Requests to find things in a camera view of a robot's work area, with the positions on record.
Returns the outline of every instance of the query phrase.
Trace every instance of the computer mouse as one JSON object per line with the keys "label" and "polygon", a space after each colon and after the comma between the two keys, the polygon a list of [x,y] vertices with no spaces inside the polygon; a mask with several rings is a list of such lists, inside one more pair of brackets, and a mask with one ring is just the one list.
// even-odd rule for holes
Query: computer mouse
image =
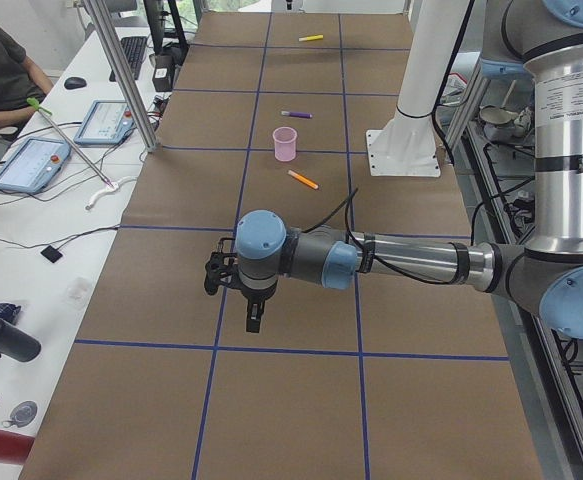
{"label": "computer mouse", "polygon": [[64,81],[64,88],[74,90],[87,86],[87,81],[82,77],[69,77]]}

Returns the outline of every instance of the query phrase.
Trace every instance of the white desk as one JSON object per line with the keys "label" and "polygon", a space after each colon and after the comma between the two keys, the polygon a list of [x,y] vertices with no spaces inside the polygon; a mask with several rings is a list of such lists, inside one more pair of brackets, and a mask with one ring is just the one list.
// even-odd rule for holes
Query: white desk
{"label": "white desk", "polygon": [[[145,35],[148,30],[122,28],[118,29],[118,34],[120,37]],[[147,49],[147,60],[136,82],[147,107],[155,96],[149,53]],[[118,84],[108,81],[110,71],[97,35],[93,34],[47,96],[44,107],[53,112],[56,123],[75,122],[84,118],[94,100],[123,99]],[[63,83],[69,76],[85,78],[87,87],[65,90]],[[45,120],[36,115],[23,133],[46,126]],[[77,127],[65,131],[72,137]],[[52,130],[38,135],[59,138]],[[105,150],[84,149],[93,161],[97,161]],[[143,152],[144,144],[135,131],[124,145],[106,157],[103,171],[113,181],[123,176],[137,176],[142,168],[140,157]],[[54,188],[74,173],[77,173],[75,177]],[[89,177],[94,178],[50,202],[25,198],[0,206],[0,238],[33,245],[119,223],[135,183],[127,183],[120,191],[102,197],[91,211],[87,211],[85,205],[89,198],[104,184],[75,154],[52,181],[48,191],[39,197],[48,198]],[[14,198],[16,196],[0,193],[0,203]],[[0,243],[0,302],[22,305],[18,327],[42,344],[40,355],[31,362],[20,363],[8,357],[0,359],[0,428],[4,428],[1,421],[9,418],[17,404],[33,400],[39,408],[33,423],[9,430],[36,435],[114,237],[114,231],[81,237],[62,249],[64,257],[55,264],[40,255],[43,247],[24,250]],[[76,285],[86,286],[86,289],[81,297],[72,298],[68,290]],[[19,466],[0,464],[0,480],[16,479],[20,470]]]}

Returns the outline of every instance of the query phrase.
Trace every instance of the black water bottle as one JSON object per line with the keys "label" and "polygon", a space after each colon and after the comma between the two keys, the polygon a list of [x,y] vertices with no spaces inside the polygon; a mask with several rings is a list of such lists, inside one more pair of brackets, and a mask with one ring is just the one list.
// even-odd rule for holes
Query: black water bottle
{"label": "black water bottle", "polygon": [[0,319],[0,353],[19,362],[33,360],[40,353],[40,342]]}

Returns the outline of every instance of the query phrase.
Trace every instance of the white label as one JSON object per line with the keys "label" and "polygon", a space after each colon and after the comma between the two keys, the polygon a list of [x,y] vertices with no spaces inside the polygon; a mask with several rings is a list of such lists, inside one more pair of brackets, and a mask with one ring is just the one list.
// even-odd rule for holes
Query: white label
{"label": "white label", "polygon": [[583,120],[583,72],[536,85],[536,127]]}

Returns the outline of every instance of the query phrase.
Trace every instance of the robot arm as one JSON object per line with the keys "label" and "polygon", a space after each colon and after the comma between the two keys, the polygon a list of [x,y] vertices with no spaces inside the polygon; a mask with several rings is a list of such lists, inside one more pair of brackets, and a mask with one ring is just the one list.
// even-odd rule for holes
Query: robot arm
{"label": "robot arm", "polygon": [[278,275],[346,288],[355,272],[401,274],[426,283],[467,283],[516,302],[552,328],[583,338],[583,3],[489,0],[483,70],[524,62],[536,82],[536,225],[524,245],[425,243],[321,228],[287,228],[251,212],[238,224],[236,253],[222,242],[206,265],[218,286],[248,300],[258,332]]}

